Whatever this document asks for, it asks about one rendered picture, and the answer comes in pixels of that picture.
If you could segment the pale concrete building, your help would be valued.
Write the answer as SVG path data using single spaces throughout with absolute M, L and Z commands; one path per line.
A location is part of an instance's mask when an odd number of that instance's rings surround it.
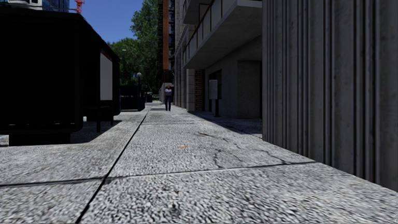
M 175 0 L 176 104 L 398 191 L 398 0 Z

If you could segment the white box on a post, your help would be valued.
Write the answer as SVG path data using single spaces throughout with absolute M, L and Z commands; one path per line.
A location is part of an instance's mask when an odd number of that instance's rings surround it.
M 219 117 L 219 98 L 218 98 L 218 81 L 212 79 L 209 81 L 209 99 L 215 100 L 215 117 Z

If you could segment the person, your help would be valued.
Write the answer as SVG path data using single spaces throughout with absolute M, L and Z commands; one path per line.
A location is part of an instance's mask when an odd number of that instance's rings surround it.
M 172 98 L 173 98 L 173 91 L 170 85 L 167 85 L 164 90 L 164 98 L 165 98 L 165 110 L 170 111 Z

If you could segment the trees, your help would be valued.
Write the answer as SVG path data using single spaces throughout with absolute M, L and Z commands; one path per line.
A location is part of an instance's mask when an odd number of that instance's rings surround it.
M 143 92 L 157 92 L 158 85 L 158 0 L 143 0 L 141 9 L 132 15 L 130 30 L 133 38 L 126 37 L 110 43 L 120 58 L 120 85 L 135 86 L 141 73 Z

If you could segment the black bus shelter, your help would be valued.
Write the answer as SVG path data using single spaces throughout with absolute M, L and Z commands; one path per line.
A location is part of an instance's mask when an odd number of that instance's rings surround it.
M 77 13 L 0 6 L 0 135 L 66 144 L 120 109 L 120 59 Z

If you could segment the red brick building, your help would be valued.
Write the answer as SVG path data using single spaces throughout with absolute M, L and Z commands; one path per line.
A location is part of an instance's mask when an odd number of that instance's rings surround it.
M 159 86 L 174 81 L 175 0 L 158 0 L 158 75 Z

